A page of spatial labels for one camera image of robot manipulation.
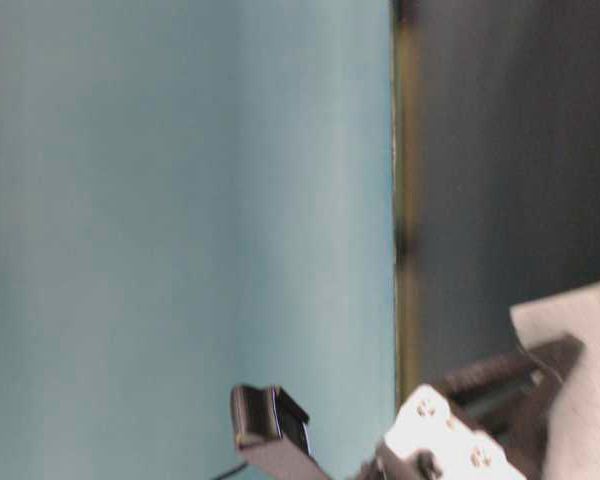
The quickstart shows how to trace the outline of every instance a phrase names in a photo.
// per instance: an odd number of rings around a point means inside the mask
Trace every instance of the white foam block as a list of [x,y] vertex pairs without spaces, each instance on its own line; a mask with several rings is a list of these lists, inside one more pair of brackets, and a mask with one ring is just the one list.
[[566,333],[585,344],[549,418],[544,480],[600,480],[600,283],[511,308],[525,347]]

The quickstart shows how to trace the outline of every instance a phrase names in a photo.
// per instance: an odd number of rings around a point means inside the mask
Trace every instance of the white plastic part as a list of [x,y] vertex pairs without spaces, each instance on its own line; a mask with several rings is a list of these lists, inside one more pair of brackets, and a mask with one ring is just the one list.
[[511,309],[525,347],[566,333],[584,343],[549,417],[544,480],[600,480],[600,283]]
[[402,460],[421,451],[433,453],[440,480],[525,480],[497,442],[456,418],[447,400],[429,385],[407,399],[384,442]]

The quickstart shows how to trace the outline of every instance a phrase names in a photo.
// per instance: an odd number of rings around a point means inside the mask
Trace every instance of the black cable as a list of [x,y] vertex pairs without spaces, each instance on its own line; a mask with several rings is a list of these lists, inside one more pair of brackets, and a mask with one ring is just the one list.
[[233,467],[231,470],[227,470],[226,472],[221,473],[217,477],[213,477],[211,480],[224,480],[225,478],[232,477],[236,473],[240,473],[242,470],[244,470],[248,466],[249,466],[249,464],[247,462],[241,463],[240,465]]

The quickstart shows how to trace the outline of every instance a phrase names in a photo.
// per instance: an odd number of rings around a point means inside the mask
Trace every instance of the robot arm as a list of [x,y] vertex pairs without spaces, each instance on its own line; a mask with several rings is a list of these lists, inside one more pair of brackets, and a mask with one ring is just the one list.
[[[571,336],[479,362],[418,387],[354,480],[540,480],[547,411],[576,363]],[[280,480],[327,480],[307,414],[280,387],[232,391],[243,458]]]

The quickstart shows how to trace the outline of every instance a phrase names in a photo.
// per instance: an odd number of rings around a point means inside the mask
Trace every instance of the screw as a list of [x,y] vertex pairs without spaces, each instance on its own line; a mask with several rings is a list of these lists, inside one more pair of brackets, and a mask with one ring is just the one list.
[[436,414],[436,407],[435,407],[435,405],[433,405],[431,403],[431,400],[429,400],[428,398],[423,398],[418,403],[418,406],[416,407],[416,411],[418,412],[418,415],[420,415],[421,417],[425,417],[425,416],[433,417]]
[[471,463],[476,468],[490,467],[491,457],[485,453],[482,448],[475,447],[471,451]]

